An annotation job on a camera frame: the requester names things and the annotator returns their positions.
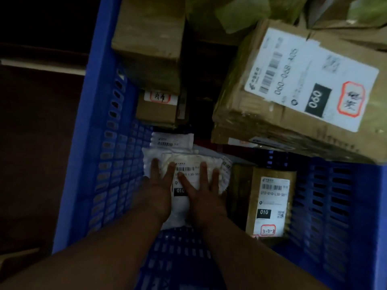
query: qr code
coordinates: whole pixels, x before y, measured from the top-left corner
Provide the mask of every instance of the qr code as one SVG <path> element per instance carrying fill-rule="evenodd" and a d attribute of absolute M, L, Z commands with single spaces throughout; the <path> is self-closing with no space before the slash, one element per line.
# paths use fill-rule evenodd
<path fill-rule="evenodd" d="M 329 73 L 336 73 L 340 66 L 340 61 L 341 59 L 339 57 L 328 55 L 322 69 L 328 71 Z"/>
<path fill-rule="evenodd" d="M 285 217 L 285 211 L 278 211 L 277 219 L 283 219 Z"/>

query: barcode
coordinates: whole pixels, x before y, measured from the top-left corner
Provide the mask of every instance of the barcode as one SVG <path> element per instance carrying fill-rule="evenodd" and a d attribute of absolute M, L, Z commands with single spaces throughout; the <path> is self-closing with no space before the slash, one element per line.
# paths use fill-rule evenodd
<path fill-rule="evenodd" d="M 195 167 L 176 167 L 177 171 L 195 171 Z"/>
<path fill-rule="evenodd" d="M 259 91 L 267 94 L 270 89 L 273 78 L 276 75 L 276 70 L 278 69 L 279 62 L 281 61 L 282 54 L 278 52 L 273 53 L 273 58 L 270 60 L 268 68 L 266 70 L 262 85 L 259 88 Z"/>
<path fill-rule="evenodd" d="M 283 219 L 285 217 L 285 211 L 278 211 L 277 219 Z"/>
<path fill-rule="evenodd" d="M 230 168 L 231 168 L 231 166 L 230 166 L 229 164 L 227 164 L 226 162 L 223 162 L 222 165 L 225 166 L 227 169 L 230 169 Z"/>
<path fill-rule="evenodd" d="M 267 190 L 282 190 L 282 185 L 262 184 L 262 189 Z"/>
<path fill-rule="evenodd" d="M 157 145 L 163 145 L 163 146 L 173 146 L 173 143 L 165 142 L 165 141 L 159 141 Z"/>

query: person's right hand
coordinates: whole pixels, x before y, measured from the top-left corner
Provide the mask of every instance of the person's right hand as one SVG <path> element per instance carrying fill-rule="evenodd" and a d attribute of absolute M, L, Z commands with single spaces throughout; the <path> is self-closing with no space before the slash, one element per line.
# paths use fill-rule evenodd
<path fill-rule="evenodd" d="M 200 188 L 196 190 L 183 173 L 177 174 L 178 179 L 190 199 L 190 218 L 192 225 L 204 230 L 212 221 L 219 217 L 227 218 L 224 201 L 219 196 L 219 169 L 212 172 L 212 183 L 208 183 L 207 164 L 200 164 Z"/>

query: white package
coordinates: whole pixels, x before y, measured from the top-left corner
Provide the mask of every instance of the white package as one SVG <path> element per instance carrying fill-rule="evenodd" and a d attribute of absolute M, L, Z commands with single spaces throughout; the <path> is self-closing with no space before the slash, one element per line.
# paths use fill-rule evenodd
<path fill-rule="evenodd" d="M 171 134 L 163 132 L 152 132 L 151 147 L 166 148 L 191 148 L 194 145 L 194 135 Z"/>
<path fill-rule="evenodd" d="M 190 155 L 190 154 L 183 154 L 183 153 L 164 153 L 162 155 L 162 164 L 161 164 L 161 175 L 164 176 L 167 172 L 168 165 L 170 162 L 176 163 L 176 170 L 175 174 L 173 176 L 173 182 L 171 186 L 171 197 L 172 197 L 172 211 L 171 215 L 169 216 L 168 220 L 162 225 L 162 230 L 170 229 L 170 228 L 176 228 L 176 227 L 182 227 L 187 225 L 186 224 L 186 217 L 188 214 L 188 211 L 190 209 L 190 201 L 188 196 L 186 196 L 186 193 L 183 189 L 183 186 L 181 185 L 180 181 L 177 178 L 177 173 L 182 172 L 186 175 L 188 181 L 191 183 L 191 185 L 199 189 L 200 186 L 200 163 L 206 162 L 207 163 L 207 175 L 208 175 L 208 181 L 212 181 L 212 171 L 215 168 L 218 168 L 220 171 L 220 178 L 219 178 L 219 194 L 221 194 L 226 188 L 221 186 L 223 181 L 223 177 L 228 177 L 230 180 L 229 174 L 225 173 L 224 170 L 222 170 L 222 158 L 215 158 L 211 156 L 202 156 L 202 155 Z"/>
<path fill-rule="evenodd" d="M 198 153 L 197 150 L 189 148 L 142 148 L 144 154 L 144 176 L 151 177 L 151 164 L 154 158 L 159 160 L 159 170 L 161 171 L 162 155 L 164 153 Z"/>

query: brown floor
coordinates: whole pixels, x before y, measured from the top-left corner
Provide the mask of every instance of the brown floor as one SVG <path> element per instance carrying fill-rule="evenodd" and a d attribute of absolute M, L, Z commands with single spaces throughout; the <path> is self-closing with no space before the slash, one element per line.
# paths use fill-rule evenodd
<path fill-rule="evenodd" d="M 83 78 L 0 66 L 0 252 L 50 251 Z"/>

